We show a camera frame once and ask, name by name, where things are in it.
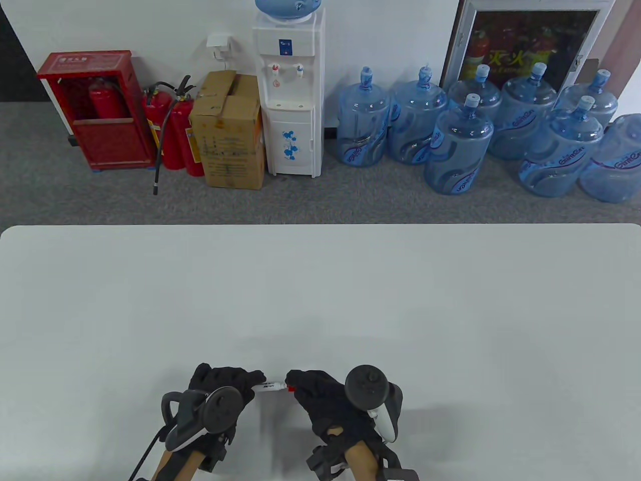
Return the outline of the person's right hand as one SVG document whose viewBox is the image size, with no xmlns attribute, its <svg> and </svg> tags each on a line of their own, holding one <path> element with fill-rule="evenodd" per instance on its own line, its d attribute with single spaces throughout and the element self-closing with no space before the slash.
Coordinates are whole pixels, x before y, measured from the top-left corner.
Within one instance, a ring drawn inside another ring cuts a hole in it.
<svg viewBox="0 0 641 481">
<path fill-rule="evenodd" d="M 338 442 L 350 448 L 359 442 L 383 443 L 370 416 L 349 401 L 345 386 L 327 372 L 290 370 L 285 381 L 307 412 L 314 434 L 325 444 Z"/>
</svg>

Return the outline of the person's left hand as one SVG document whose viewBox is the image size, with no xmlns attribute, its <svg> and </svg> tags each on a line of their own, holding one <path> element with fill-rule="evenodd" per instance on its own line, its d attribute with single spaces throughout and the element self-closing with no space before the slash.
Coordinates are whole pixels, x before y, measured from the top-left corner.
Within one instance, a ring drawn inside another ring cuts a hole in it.
<svg viewBox="0 0 641 481">
<path fill-rule="evenodd" d="M 266 382 L 263 371 L 247 371 L 242 367 L 211 367 L 208 363 L 201 363 L 194 371 L 190 379 L 188 389 L 203 391 L 210 394 L 220 387 L 230 386 L 240 392 L 243 399 L 242 408 L 236 413 L 236 418 L 254 399 L 255 392 L 253 388 L 261 383 Z M 220 436 L 224 435 L 227 439 L 233 439 L 237 420 L 223 433 L 207 434 L 200 437 L 193 443 L 194 449 L 200 452 L 213 450 L 219 444 Z"/>
</svg>

